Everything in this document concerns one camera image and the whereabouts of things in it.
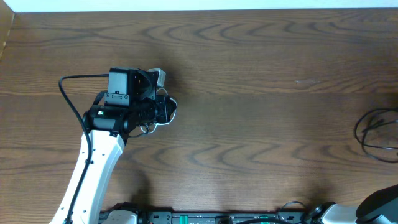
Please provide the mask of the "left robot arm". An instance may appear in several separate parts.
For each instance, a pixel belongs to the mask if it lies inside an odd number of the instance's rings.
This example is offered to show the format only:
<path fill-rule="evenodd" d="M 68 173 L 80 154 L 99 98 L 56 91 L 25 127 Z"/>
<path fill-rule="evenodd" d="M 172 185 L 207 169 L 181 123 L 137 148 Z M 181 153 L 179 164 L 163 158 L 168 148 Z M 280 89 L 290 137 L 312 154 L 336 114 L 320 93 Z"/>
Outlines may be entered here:
<path fill-rule="evenodd" d="M 75 169 L 52 223 L 138 223 L 137 212 L 101 208 L 113 169 L 139 128 L 140 136 L 170 124 L 177 102 L 164 88 L 165 72 L 159 68 L 113 67 L 108 88 L 96 96 L 83 115 L 77 114 L 83 135 Z"/>

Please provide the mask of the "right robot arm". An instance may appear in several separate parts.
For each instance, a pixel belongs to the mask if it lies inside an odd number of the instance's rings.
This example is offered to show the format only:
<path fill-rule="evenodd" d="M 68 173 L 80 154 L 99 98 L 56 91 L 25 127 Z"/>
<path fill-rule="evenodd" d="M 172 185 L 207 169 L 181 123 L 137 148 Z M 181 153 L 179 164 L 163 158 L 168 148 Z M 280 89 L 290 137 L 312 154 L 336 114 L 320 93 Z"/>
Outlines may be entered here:
<path fill-rule="evenodd" d="M 397 224 L 397 185 L 378 190 L 358 207 L 331 205 L 320 217 L 323 224 Z"/>

